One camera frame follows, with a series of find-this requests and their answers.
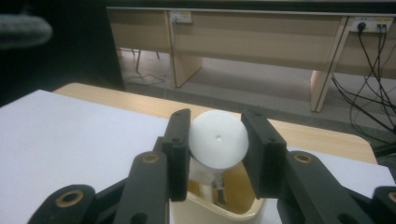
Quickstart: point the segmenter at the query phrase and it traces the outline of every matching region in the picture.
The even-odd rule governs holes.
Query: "white ball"
[[[211,110],[191,124],[189,145],[192,156],[201,164],[225,170],[244,159],[248,152],[248,132],[231,113]]]

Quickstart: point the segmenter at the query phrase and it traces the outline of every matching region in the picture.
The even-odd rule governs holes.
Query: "power outlet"
[[[390,26],[393,23],[392,17],[355,17],[355,20],[352,23],[352,27],[350,28],[351,32],[358,32],[358,25],[364,22],[366,23],[366,27],[364,28],[364,33],[379,33],[380,29],[377,25],[387,25],[387,32],[389,31]]]
[[[170,11],[171,22],[192,23],[190,11]]]

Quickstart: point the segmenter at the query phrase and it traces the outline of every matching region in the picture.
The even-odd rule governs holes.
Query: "cable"
[[[381,78],[382,78],[382,67],[383,65],[381,65],[381,53],[382,50],[384,49],[386,40],[387,40],[387,26],[386,25],[380,25],[378,27],[379,29],[379,35],[378,35],[378,45],[377,45],[377,56],[374,60],[374,63],[372,63],[372,61],[370,60],[369,54],[367,53],[366,48],[364,47],[362,38],[361,38],[361,34],[363,29],[365,28],[365,23],[361,22],[358,25],[358,29],[359,29],[359,41],[361,43],[361,48],[364,52],[364,56],[367,60],[367,63],[369,65],[370,68],[370,72],[367,76],[364,77],[364,82],[361,85],[361,87],[359,88],[359,90],[357,91],[357,93],[353,93],[351,91],[347,91],[346,89],[344,89],[340,83],[337,81],[336,77],[333,76],[332,77],[332,82],[334,83],[335,87],[337,88],[337,90],[340,92],[340,94],[343,96],[343,98],[350,104],[350,108],[349,108],[349,121],[351,123],[351,125],[354,127],[354,129],[369,137],[372,138],[376,141],[382,142],[382,143],[387,143],[386,141],[379,139],[377,137],[371,136],[370,134],[366,133],[362,127],[360,125],[358,125],[356,123],[356,119],[357,116],[362,113],[365,116],[367,116],[368,118],[372,119],[373,121],[375,121],[376,123],[378,123],[380,126],[382,126],[384,129],[390,131],[391,133],[396,134],[395,132],[395,125],[393,123],[392,117],[393,115],[391,115],[389,113],[390,111],[393,111],[396,114],[396,106],[392,103],[392,101],[390,100],[388,93],[385,91],[385,88],[383,87],[382,83],[381,83]],[[378,90],[375,91],[374,88],[372,87],[372,84],[369,83],[369,79],[370,77],[372,77],[374,80],[376,80],[376,84],[378,85]],[[361,96],[361,92],[362,90],[367,87],[368,89],[370,89],[370,91],[375,95],[375,97],[373,99],[369,98],[369,97],[365,97],[365,96]],[[362,99],[362,100],[366,100],[368,103],[364,104],[363,106],[360,106],[357,104],[357,100],[358,99]],[[378,120],[377,118],[375,118],[373,115],[371,115],[369,112],[367,112],[365,109],[363,109],[364,107],[366,107],[368,104],[370,103],[376,103],[378,105],[380,105],[380,108],[382,111],[384,111],[384,113],[386,114],[389,123],[392,125],[392,127],[390,128],[388,125],[386,125],[385,123],[381,122],[380,120]],[[353,110],[357,109],[357,113],[355,115],[355,118],[353,118]]]

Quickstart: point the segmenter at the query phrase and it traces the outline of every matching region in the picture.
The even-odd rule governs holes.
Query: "white surface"
[[[189,145],[201,164],[224,170],[244,159],[248,151],[248,131],[231,113],[210,110],[191,124]]]
[[[362,161],[353,161],[296,147],[289,147],[288,150],[306,151],[317,156],[342,186],[355,190],[368,198],[373,197],[374,190],[377,187],[395,186],[387,167]],[[267,199],[264,202],[260,221],[261,224],[282,223],[279,213],[277,212],[276,203],[277,199]]]
[[[127,177],[166,119],[36,91],[0,108],[0,223],[26,223],[52,192]]]

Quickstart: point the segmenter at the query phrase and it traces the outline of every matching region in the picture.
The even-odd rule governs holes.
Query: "black cable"
[[[337,80],[335,79],[335,77],[332,77],[332,81],[333,81],[335,87],[337,88],[337,90],[340,92],[341,96],[343,96],[343,98],[344,98],[349,104],[352,104],[352,105],[353,105],[352,100],[349,99],[349,98],[341,91],[341,88],[338,86]],[[376,120],[376,118],[374,118],[372,115],[370,115],[370,114],[369,114],[367,111],[365,111],[364,109],[362,109],[361,112],[362,112],[363,114],[365,114],[366,116],[368,116],[369,118],[372,117],[371,119]],[[352,127],[353,127],[358,133],[361,133],[361,134],[363,134],[364,136],[369,137],[369,138],[371,138],[371,139],[374,139],[374,140],[376,140],[376,141],[378,141],[378,142],[387,143],[387,142],[384,141],[384,140],[381,140],[381,139],[379,139],[379,138],[376,138],[376,137],[371,136],[370,134],[364,132],[359,126],[357,126],[357,125],[355,125],[355,124],[353,123],[351,117],[349,117],[349,121],[350,121],[350,124],[352,125]]]
[[[388,107],[393,110],[393,112],[396,111],[396,106],[391,102],[391,100],[388,97],[387,92],[385,91],[384,87],[381,84],[381,77],[382,77],[382,67],[381,67],[381,53],[382,50],[385,46],[386,43],[386,39],[387,39],[387,27],[379,27],[379,37],[378,37],[378,46],[377,46],[377,57],[375,58],[375,62],[372,63],[369,57],[369,54],[367,53],[366,48],[364,47],[364,44],[362,42],[362,38],[361,38],[361,34],[362,34],[362,30],[365,27],[361,26],[359,27],[360,31],[359,31],[359,41],[361,43],[361,48],[363,49],[364,55],[366,57],[367,63],[369,64],[370,67],[370,73],[368,74],[368,76],[364,77],[364,83],[362,84],[362,86],[360,87],[360,89],[358,90],[357,93],[353,93],[350,91],[345,90],[340,83],[336,80],[335,76],[332,77],[332,82],[334,83],[335,87],[337,88],[337,90],[340,92],[340,94],[343,96],[343,98],[350,104],[350,108],[349,108],[349,121],[351,123],[351,125],[354,127],[354,129],[356,131],[358,131],[359,133],[372,138],[374,140],[377,140],[379,142],[382,143],[387,143],[386,141],[376,138],[374,136],[371,136],[370,134],[367,134],[359,125],[357,125],[355,123],[356,117],[358,116],[358,114],[361,112],[364,115],[366,115],[368,118],[372,119],[373,121],[375,121],[376,123],[378,123],[379,125],[381,125],[383,128],[385,128],[386,130],[390,131],[391,133],[396,134],[396,132],[394,132],[393,128],[390,128],[389,126],[387,126],[386,124],[384,124],[383,122],[381,122],[380,120],[376,119],[373,115],[371,115],[370,113],[368,113],[366,110],[364,110],[361,106],[359,106],[357,104],[357,99],[361,98],[361,99],[365,99],[367,101],[369,101],[369,103],[374,102],[380,105],[381,109],[383,109],[383,111],[385,111],[385,114],[387,115],[389,122],[394,126],[393,121],[390,117],[390,114],[388,112]],[[385,28],[385,32],[384,35],[382,35],[382,29]],[[376,83],[378,84],[378,91],[375,91],[371,84],[368,82],[369,78],[373,77],[376,80]],[[375,95],[376,97],[380,98],[380,101],[377,101],[375,98],[374,99],[370,99],[368,97],[364,97],[361,96],[361,91],[363,90],[363,88],[367,86]],[[353,114],[353,108],[358,109],[358,113],[355,117],[355,119],[352,118],[352,114]]]

